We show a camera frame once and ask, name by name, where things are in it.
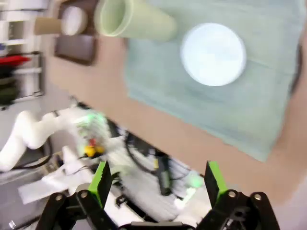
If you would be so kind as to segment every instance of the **wooden table surface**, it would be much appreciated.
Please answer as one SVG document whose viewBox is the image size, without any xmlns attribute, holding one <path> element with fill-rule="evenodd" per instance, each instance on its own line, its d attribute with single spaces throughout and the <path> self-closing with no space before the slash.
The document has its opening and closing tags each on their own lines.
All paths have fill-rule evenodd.
<svg viewBox="0 0 307 230">
<path fill-rule="evenodd" d="M 305 65 L 288 105 L 282 134 L 268 160 L 262 163 L 205 131 L 129 98 L 123 79 L 125 40 L 99 36 L 96 61 L 85 67 L 54 57 L 54 39 L 46 39 L 47 77 L 54 84 L 200 173 L 204 173 L 207 160 L 218 161 L 227 183 L 237 185 L 246 195 L 263 191 L 273 205 L 287 201 L 305 178 Z"/>
</svg>

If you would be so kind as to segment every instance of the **blue cloth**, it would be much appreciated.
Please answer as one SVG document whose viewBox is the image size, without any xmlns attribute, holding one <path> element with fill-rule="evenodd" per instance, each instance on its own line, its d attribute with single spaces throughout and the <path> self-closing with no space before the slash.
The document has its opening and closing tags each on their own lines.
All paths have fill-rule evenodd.
<svg viewBox="0 0 307 230">
<path fill-rule="evenodd" d="M 176 39 L 130 39 L 125 80 L 129 96 L 206 130 L 266 161 L 278 138 L 295 76 L 304 25 L 302 0 L 149 0 L 178 23 Z M 246 69 L 221 87 L 197 83 L 180 60 L 183 36 L 200 23 L 220 23 L 245 43 Z"/>
</svg>

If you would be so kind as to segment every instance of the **green light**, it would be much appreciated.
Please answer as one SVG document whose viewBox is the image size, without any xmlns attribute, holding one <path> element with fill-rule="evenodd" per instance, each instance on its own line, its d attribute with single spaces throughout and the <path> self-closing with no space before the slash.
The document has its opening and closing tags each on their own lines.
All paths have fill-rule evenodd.
<svg viewBox="0 0 307 230">
<path fill-rule="evenodd" d="M 204 185 L 204 179 L 198 175 L 192 175 L 190 177 L 190 186 L 193 188 L 200 188 Z"/>
</svg>

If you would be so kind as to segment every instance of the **plastic cup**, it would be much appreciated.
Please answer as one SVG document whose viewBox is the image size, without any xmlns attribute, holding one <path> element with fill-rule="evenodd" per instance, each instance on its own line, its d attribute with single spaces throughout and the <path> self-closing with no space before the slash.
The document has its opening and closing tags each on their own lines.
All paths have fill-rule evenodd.
<svg viewBox="0 0 307 230">
<path fill-rule="evenodd" d="M 97 7 L 95 25 L 109 37 L 169 41 L 177 33 L 175 19 L 144 0 L 105 0 Z"/>
</svg>

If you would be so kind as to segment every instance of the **white bowl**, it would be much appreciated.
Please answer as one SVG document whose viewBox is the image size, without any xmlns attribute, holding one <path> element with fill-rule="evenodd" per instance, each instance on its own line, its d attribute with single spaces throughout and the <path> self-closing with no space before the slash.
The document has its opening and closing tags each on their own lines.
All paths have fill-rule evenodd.
<svg viewBox="0 0 307 230">
<path fill-rule="evenodd" d="M 192 28 L 181 46 L 181 61 L 197 82 L 222 86 L 235 81 L 246 65 L 243 41 L 228 27 L 205 23 Z"/>
<path fill-rule="evenodd" d="M 62 17 L 62 33 L 65 35 L 81 34 L 88 24 L 88 16 L 79 7 L 68 7 Z"/>
</svg>

